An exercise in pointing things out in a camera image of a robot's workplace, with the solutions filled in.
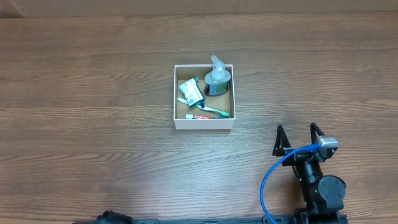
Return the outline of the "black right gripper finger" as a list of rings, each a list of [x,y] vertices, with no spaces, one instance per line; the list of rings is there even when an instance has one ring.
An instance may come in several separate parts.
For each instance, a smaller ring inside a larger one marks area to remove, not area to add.
[[[311,134],[311,141],[312,144],[315,144],[318,136],[324,136],[325,133],[317,126],[316,123],[310,124],[310,134]]]
[[[276,157],[286,156],[291,150],[292,147],[289,143],[283,126],[280,124],[277,127],[277,134],[272,155]]]

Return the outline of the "green white toothbrush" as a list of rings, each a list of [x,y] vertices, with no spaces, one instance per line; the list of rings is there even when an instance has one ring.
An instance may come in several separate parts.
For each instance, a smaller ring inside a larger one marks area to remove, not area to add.
[[[177,98],[177,100],[178,100],[179,102],[181,102],[181,103],[186,104],[186,105],[188,104],[188,101],[185,100],[185,99],[183,99],[183,98]],[[218,113],[222,118],[230,118],[230,114],[229,114],[228,112],[221,111],[221,110],[217,110],[217,109],[210,108],[210,107],[207,107],[207,106],[205,106],[205,108],[204,108],[204,109],[201,109],[201,110],[209,111],[209,112],[212,112],[212,113]]]

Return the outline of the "clear soap pump bottle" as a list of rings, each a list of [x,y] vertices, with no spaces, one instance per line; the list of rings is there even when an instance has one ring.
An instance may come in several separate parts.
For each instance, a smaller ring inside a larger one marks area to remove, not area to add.
[[[224,62],[216,55],[212,55],[211,60],[213,62],[213,69],[205,76],[205,94],[207,96],[220,96],[228,91],[231,74],[227,71]]]

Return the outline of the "Colgate toothpaste tube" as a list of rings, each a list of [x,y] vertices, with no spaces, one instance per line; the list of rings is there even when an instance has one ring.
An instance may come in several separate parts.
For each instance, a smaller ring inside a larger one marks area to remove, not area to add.
[[[218,119],[218,117],[204,116],[199,114],[186,114],[185,119]]]

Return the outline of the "green white soap packet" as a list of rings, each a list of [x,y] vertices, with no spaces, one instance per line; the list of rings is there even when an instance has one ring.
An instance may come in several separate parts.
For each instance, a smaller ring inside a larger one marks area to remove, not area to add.
[[[198,86],[198,81],[198,78],[190,78],[179,86],[179,89],[190,108],[196,107],[205,102],[205,96]]]

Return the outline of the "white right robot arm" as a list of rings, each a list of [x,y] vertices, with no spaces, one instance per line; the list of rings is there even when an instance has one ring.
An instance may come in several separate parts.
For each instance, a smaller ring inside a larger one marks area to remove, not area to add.
[[[292,215],[282,215],[276,218],[277,223],[348,223],[346,215],[340,215],[344,208],[343,199],[346,193],[345,182],[334,175],[324,175],[320,164],[331,158],[338,149],[338,141],[327,136],[315,124],[310,125],[312,144],[318,149],[296,152],[289,143],[287,135],[278,125],[273,156],[284,157],[283,166],[291,167],[299,180],[305,206],[298,208]]]

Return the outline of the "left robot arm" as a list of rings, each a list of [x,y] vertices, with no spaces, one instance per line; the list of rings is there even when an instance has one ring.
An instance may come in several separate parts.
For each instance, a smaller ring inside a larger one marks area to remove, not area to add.
[[[98,216],[95,224],[131,224],[132,218],[128,215],[114,212],[112,210],[105,211]]]

